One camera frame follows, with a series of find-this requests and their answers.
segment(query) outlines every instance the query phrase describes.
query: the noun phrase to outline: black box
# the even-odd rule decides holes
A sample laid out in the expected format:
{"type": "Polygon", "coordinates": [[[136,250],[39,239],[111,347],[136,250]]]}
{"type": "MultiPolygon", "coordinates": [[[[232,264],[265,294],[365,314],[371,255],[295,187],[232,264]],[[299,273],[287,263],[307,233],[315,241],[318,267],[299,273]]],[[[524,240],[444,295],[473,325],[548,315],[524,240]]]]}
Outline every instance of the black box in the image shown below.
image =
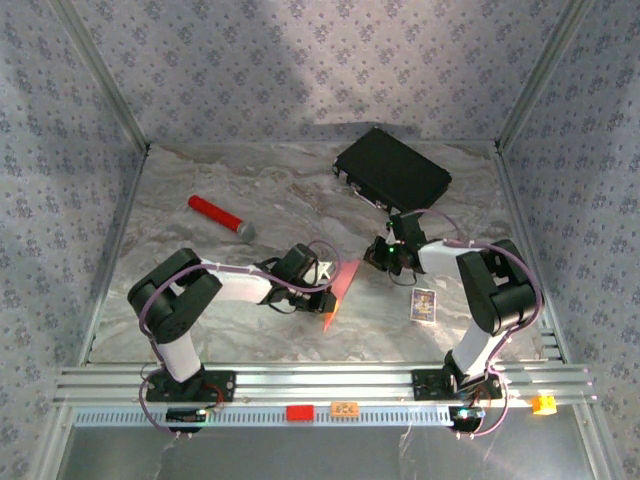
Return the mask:
{"type": "Polygon", "coordinates": [[[429,208],[451,183],[449,172],[379,128],[338,155],[333,173],[389,213],[429,208]]]}

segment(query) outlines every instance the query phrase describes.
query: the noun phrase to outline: gray marble floor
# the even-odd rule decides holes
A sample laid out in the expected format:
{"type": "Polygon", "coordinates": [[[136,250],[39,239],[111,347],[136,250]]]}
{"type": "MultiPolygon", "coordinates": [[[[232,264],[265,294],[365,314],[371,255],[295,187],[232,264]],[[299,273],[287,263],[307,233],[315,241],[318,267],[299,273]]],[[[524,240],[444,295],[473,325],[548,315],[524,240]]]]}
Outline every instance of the gray marble floor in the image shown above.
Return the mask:
{"type": "MultiPolygon", "coordinates": [[[[412,144],[449,170],[453,182],[435,207],[454,217],[470,238],[496,240],[510,224],[494,163],[487,154],[446,145],[412,144]]],[[[352,196],[331,173],[345,145],[245,144],[154,147],[135,196],[113,280],[96,327],[91,362],[152,359],[126,301],[131,286],[181,247],[211,261],[246,265],[284,254],[297,242],[325,239],[347,259],[359,259],[385,214],[352,196]],[[192,194],[256,226],[252,244],[193,212],[192,194]]],[[[451,236],[439,218],[423,216],[427,237],[451,236]]],[[[203,361],[440,361],[470,323],[462,286],[424,275],[418,287],[437,292],[437,322],[409,320],[411,288],[362,264],[329,330],[323,316],[281,315],[267,307],[226,302],[210,307],[193,328],[203,361]]],[[[508,345],[503,358],[539,358],[537,329],[508,345]]]]}

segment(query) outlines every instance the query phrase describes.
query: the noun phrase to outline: card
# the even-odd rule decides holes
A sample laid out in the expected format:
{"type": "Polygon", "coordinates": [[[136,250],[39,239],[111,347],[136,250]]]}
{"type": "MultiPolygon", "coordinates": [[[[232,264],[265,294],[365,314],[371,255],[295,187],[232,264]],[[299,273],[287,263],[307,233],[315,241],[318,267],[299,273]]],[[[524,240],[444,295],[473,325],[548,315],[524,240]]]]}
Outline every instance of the card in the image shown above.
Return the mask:
{"type": "Polygon", "coordinates": [[[436,292],[424,288],[413,289],[411,320],[428,325],[436,323],[436,292]]]}

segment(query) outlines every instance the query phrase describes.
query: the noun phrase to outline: red marker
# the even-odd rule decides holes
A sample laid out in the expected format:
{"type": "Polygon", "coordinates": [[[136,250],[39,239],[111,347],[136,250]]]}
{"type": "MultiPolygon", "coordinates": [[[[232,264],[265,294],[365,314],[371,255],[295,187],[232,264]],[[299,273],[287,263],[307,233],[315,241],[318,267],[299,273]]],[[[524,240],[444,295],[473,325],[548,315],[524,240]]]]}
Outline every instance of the red marker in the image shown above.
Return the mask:
{"type": "Polygon", "coordinates": [[[256,230],[251,222],[241,220],[198,195],[192,195],[189,198],[189,206],[232,232],[236,232],[243,242],[250,242],[256,236],[256,230]]]}

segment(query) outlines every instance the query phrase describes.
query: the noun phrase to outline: blue floral wallpaper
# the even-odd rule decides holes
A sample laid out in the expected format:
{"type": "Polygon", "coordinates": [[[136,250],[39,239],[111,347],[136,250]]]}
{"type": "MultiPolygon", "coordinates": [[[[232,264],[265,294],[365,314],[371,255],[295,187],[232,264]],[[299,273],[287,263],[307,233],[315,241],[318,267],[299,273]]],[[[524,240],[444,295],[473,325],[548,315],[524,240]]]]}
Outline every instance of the blue floral wallpaper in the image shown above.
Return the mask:
{"type": "Polygon", "coordinates": [[[77,362],[134,150],[49,4],[0,9],[0,478],[26,475],[77,362]]]}
{"type": "Polygon", "coordinates": [[[596,1],[508,153],[575,361],[640,478],[640,4],[596,1]]]}
{"type": "Polygon", "coordinates": [[[151,142],[495,138],[565,0],[76,0],[151,142]]]}

